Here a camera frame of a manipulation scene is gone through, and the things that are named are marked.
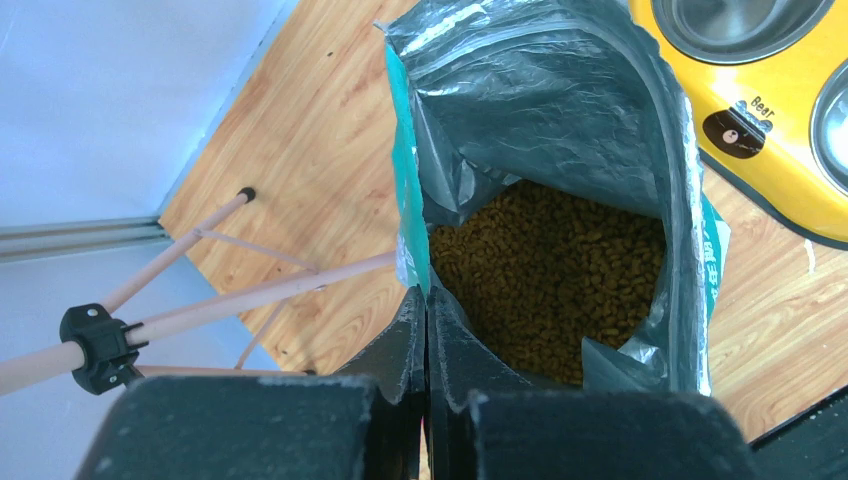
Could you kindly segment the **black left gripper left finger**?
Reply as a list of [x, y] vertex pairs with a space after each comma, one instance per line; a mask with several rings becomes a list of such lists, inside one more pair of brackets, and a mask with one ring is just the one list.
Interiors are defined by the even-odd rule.
[[81, 479], [413, 479], [419, 472], [425, 299], [337, 372], [160, 376], [118, 398]]

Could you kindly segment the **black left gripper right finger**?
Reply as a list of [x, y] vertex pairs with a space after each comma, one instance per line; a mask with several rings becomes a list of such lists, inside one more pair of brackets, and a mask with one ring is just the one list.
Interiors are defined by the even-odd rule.
[[428, 441], [436, 479], [757, 479], [735, 423], [690, 393], [544, 389], [427, 298]]

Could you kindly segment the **green pet food bag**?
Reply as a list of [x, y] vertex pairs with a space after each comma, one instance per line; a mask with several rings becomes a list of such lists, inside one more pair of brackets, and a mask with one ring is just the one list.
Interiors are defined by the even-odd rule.
[[421, 1], [383, 27], [397, 127], [396, 272], [429, 290], [427, 229], [530, 180], [662, 221], [633, 339], [589, 342], [586, 384], [709, 395], [708, 327], [730, 229], [702, 190], [692, 105], [617, 1]]

